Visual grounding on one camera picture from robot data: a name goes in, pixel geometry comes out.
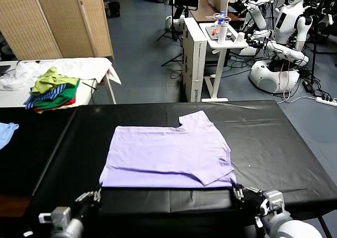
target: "black table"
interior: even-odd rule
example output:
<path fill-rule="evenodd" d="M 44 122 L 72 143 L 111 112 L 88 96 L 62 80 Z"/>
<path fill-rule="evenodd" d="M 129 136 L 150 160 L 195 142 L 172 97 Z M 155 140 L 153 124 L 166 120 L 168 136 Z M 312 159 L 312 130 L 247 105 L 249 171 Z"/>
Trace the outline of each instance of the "black table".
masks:
<path fill-rule="evenodd" d="M 205 111 L 232 149 L 239 183 L 284 192 L 286 209 L 298 218 L 336 209 L 336 185 L 276 102 L 242 101 L 79 107 L 26 217 L 37 220 L 38 213 L 71 205 L 80 194 L 94 189 L 118 125 L 178 127 L 178 116 L 199 110 Z M 198 232 L 211 223 L 223 227 L 224 220 L 244 219 L 228 190 L 106 189 L 100 216 L 114 219 L 114 228 L 128 221 L 140 229 L 190 225 Z"/>
<path fill-rule="evenodd" d="M 37 114 L 25 108 L 1 108 L 0 122 L 19 128 L 0 150 L 0 194 L 33 196 L 76 108 Z"/>

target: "gray floor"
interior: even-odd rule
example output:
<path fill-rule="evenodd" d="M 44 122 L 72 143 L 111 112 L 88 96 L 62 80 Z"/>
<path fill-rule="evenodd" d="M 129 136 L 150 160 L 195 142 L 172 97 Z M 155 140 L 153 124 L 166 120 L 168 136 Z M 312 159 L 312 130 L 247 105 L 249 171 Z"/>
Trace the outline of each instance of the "gray floor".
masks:
<path fill-rule="evenodd" d="M 121 17 L 108 20 L 115 53 L 115 69 L 122 85 L 113 83 L 113 90 L 119 104 L 179 102 L 179 77 L 170 79 L 173 71 L 179 70 L 178 63 L 168 67 L 160 65 L 181 51 L 180 45 L 170 39 L 156 39 L 164 32 L 166 16 L 171 14 L 163 4 L 146 0 L 111 0 L 121 4 Z M 320 51 L 337 51 L 337 41 L 330 39 L 327 46 L 319 46 Z M 316 60 L 316 77 L 321 80 L 323 89 L 337 97 L 337 67 L 334 55 L 319 55 Z M 229 75 L 248 68 L 232 69 Z M 215 67 L 205 69 L 213 73 Z M 267 100 L 280 98 L 256 89 L 247 79 L 248 72 L 223 78 L 219 97 L 230 101 Z M 107 93 L 100 86 L 93 95 L 93 103 L 108 104 Z M 202 97 L 209 97 L 203 88 Z M 302 85 L 292 98 L 306 96 Z M 317 159 L 337 184 L 337 108 L 323 105 L 306 98 L 294 103 L 280 104 L 297 131 L 301 134 Z M 333 237 L 337 237 L 337 211 L 327 214 L 325 220 Z M 310 223 L 321 230 L 318 220 Z"/>

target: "bottle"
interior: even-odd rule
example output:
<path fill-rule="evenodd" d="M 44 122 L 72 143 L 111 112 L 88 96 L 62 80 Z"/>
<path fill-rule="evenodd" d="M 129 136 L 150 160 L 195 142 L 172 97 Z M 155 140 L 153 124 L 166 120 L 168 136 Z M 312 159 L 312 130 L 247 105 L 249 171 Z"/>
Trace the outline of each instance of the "bottle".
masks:
<path fill-rule="evenodd" d="M 219 31 L 219 37 L 217 39 L 217 42 L 220 44 L 225 43 L 226 41 L 226 35 L 227 35 L 227 29 L 228 29 L 228 22 L 223 21 L 220 26 Z"/>
<path fill-rule="evenodd" d="M 220 26 L 221 23 L 225 20 L 226 18 L 226 11 L 221 11 L 221 13 L 217 16 L 218 22 L 217 24 Z"/>

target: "table leg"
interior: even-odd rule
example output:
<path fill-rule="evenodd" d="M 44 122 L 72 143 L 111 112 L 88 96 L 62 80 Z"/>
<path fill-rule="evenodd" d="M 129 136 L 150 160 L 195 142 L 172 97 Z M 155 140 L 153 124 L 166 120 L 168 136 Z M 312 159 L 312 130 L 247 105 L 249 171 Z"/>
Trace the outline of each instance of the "table leg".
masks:
<path fill-rule="evenodd" d="M 220 51 L 219 61 L 217 62 L 217 67 L 216 67 L 216 72 L 215 72 L 215 79 L 214 79 L 213 92 L 211 94 L 211 98 L 217 98 L 217 92 L 220 86 L 220 80 L 222 76 L 223 64 L 225 62 L 226 52 L 227 52 L 226 49 L 222 49 Z"/>
<path fill-rule="evenodd" d="M 220 86 L 220 80 L 221 80 L 221 76 L 222 76 L 226 52 L 227 52 L 227 49 L 222 49 L 220 51 L 219 60 L 217 62 L 217 67 L 216 67 L 216 72 L 215 72 L 214 84 L 212 85 L 210 77 L 207 76 L 207 77 L 204 78 L 211 98 L 203 98 L 202 102 L 226 102 L 226 101 L 228 101 L 227 98 L 218 98 L 217 97 L 217 92 L 218 92 L 219 86 Z"/>
<path fill-rule="evenodd" d="M 224 67 L 227 67 L 228 60 L 230 59 L 230 52 L 231 52 L 231 49 L 228 48 L 227 51 L 226 51 L 225 62 L 223 63 Z"/>
<path fill-rule="evenodd" d="M 104 83 L 105 83 L 106 91 L 108 92 L 108 94 L 110 94 L 110 95 L 108 95 L 109 98 L 110 98 L 110 102 L 112 104 L 114 104 L 114 105 L 117 104 L 114 92 L 113 92 L 111 84 L 110 84 L 110 79 L 109 79 L 109 76 L 108 76 L 108 72 L 105 73 Z"/>
<path fill-rule="evenodd" d="M 319 216 L 319 217 L 318 217 L 318 220 L 319 220 L 319 222 L 320 222 L 320 224 L 321 224 L 321 226 L 322 226 L 322 228 L 323 228 L 323 231 L 324 231 L 324 234 L 326 235 L 326 238 L 332 238 L 332 235 L 331 235 L 331 233 L 330 233 L 330 231 L 329 231 L 329 228 L 328 228 L 328 226 L 326 225 L 326 223 L 325 223 L 323 217 L 322 217 L 322 216 Z"/>

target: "purple t-shirt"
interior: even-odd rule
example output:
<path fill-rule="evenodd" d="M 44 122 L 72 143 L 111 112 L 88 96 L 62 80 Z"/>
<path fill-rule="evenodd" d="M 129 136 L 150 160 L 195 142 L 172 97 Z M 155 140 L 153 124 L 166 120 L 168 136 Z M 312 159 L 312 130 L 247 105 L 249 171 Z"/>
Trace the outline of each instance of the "purple t-shirt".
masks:
<path fill-rule="evenodd" d="M 100 182 L 104 187 L 231 187 L 231 150 L 203 111 L 180 127 L 118 126 Z"/>

